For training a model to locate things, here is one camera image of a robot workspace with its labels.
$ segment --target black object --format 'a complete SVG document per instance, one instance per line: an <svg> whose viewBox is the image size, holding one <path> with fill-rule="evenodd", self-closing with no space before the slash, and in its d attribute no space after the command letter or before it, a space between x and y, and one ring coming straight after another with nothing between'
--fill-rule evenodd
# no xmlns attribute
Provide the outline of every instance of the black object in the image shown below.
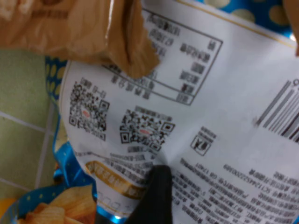
<svg viewBox="0 0 299 224"><path fill-rule="evenodd" d="M171 169L168 166L154 166L150 174L149 187L125 224L172 224L171 183ZM113 224L99 215L95 223Z"/></svg>

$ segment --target chip bag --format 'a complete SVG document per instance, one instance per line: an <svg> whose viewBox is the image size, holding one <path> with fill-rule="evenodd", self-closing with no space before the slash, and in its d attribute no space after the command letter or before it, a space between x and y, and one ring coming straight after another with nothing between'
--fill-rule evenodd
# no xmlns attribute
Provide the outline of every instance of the chip bag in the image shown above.
<svg viewBox="0 0 299 224"><path fill-rule="evenodd" d="M114 63L141 77L158 64L141 9L139 0L1 0L0 48Z"/></svg>

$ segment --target gold banner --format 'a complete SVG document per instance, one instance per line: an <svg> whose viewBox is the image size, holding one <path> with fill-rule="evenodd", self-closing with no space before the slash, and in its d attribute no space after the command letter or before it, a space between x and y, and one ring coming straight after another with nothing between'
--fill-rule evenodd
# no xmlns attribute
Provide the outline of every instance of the gold banner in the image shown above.
<svg viewBox="0 0 299 224"><path fill-rule="evenodd" d="M131 184L98 161L88 162L86 163L86 167L91 174L95 173L101 181L128 198L140 200L146 190L145 188Z"/></svg>

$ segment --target tile grout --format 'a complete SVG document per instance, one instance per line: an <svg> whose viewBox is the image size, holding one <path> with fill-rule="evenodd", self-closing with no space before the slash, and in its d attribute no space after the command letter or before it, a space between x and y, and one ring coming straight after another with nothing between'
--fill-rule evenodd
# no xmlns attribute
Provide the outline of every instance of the tile grout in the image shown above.
<svg viewBox="0 0 299 224"><path fill-rule="evenodd" d="M11 116L11 115L9 115L9 114L7 114L7 113L4 113L4 112L2 112L2 111L0 111L0 116L1 116L1 117L4 117L4 118L6 118L6 119L12 120L12 121L14 121L15 123L18 123L18 124L20 124L20 125L24 125L24 126L26 126L26 127L30 127L30 128L32 128L32 129L35 129L35 130L40 131L40 132L45 132L45 131L46 131L45 128L38 127L38 126L36 126L36 125L27 123L27 122L25 122L25 121L23 121L23 120L21 120L21 119L15 118L15 117L13 117L13 116Z"/></svg>
<svg viewBox="0 0 299 224"><path fill-rule="evenodd" d="M42 172L43 172L43 164L44 164L44 160L45 160L46 154L47 154L49 137L52 134L52 121L53 121L54 109L55 108L54 108L53 103L50 102L49 112L48 112L48 117L47 117L47 125L46 125L46 129L45 129L45 135L44 135L44 139L43 139L41 155L40 155L39 162L38 162L34 189L38 188L40 185L40 182L41 182L41 177L42 177Z"/></svg>
<svg viewBox="0 0 299 224"><path fill-rule="evenodd" d="M21 186L19 184L14 183L14 182L2 179L1 177L0 177L0 182L5 183L5 184L10 185L10 186L13 186L13 187L16 187L16 188L20 188L20 189L25 190L25 191L31 191L29 188L26 188L24 186Z"/></svg>

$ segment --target qr code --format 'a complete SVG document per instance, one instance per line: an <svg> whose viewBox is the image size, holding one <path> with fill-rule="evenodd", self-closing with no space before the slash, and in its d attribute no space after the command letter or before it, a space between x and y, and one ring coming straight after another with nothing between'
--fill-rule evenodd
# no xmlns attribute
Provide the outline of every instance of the qr code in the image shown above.
<svg viewBox="0 0 299 224"><path fill-rule="evenodd" d="M169 122L171 120L171 117L140 107L135 111L127 110L120 126L121 142L141 143L159 152L175 127Z"/></svg>
<svg viewBox="0 0 299 224"><path fill-rule="evenodd" d="M101 99L96 86L89 91L91 86L86 79L75 82L71 92L69 123L105 141L106 116L110 104Z"/></svg>

